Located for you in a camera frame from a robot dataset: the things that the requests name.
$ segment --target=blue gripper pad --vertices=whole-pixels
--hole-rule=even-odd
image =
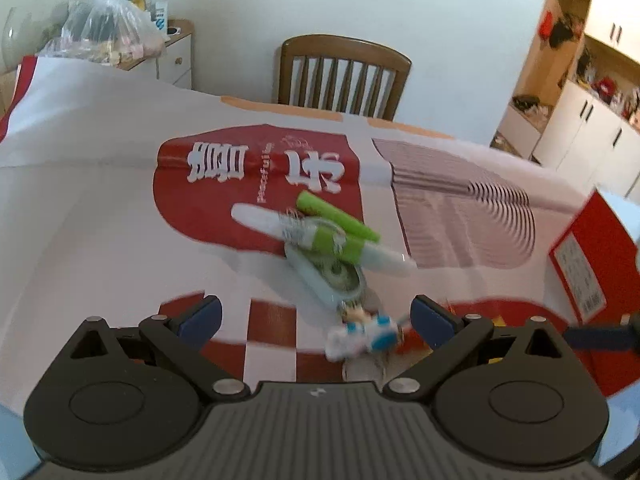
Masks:
[[[410,319],[414,330],[434,350],[464,327],[462,319],[424,295],[411,302]]]
[[[185,344],[200,350],[222,325],[222,303],[215,296],[207,296],[186,314],[175,333]]]

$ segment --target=metal screw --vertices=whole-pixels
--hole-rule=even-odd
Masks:
[[[244,383],[238,379],[220,379],[213,383],[213,391],[220,395],[236,395],[244,391]]]
[[[396,394],[414,394],[420,389],[420,383],[409,377],[398,377],[389,381],[389,389]]]

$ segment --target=white chinese character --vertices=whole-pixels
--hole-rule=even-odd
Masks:
[[[187,163],[191,166],[188,182],[201,178],[218,178],[224,182],[229,178],[241,180],[244,177],[244,154],[248,146],[232,146],[219,142],[194,142],[187,155]]]
[[[287,182],[290,184],[304,184],[311,191],[322,191],[320,179],[324,182],[329,193],[340,193],[342,189],[338,180],[344,175],[344,165],[339,161],[337,153],[305,152],[307,157],[300,163],[300,155],[292,150],[285,150],[289,157],[289,174]]]

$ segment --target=gray ribbed surface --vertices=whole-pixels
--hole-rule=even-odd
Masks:
[[[588,464],[518,473],[465,456],[416,404],[372,384],[267,383],[215,408],[183,449],[135,471],[94,474],[45,464],[34,480],[600,480]]]

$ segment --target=red printed patch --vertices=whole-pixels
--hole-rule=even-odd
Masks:
[[[285,212],[303,190],[362,220],[360,163],[344,135],[269,124],[165,142],[154,199],[174,229],[201,242],[284,254],[283,243],[236,223],[235,203]]]

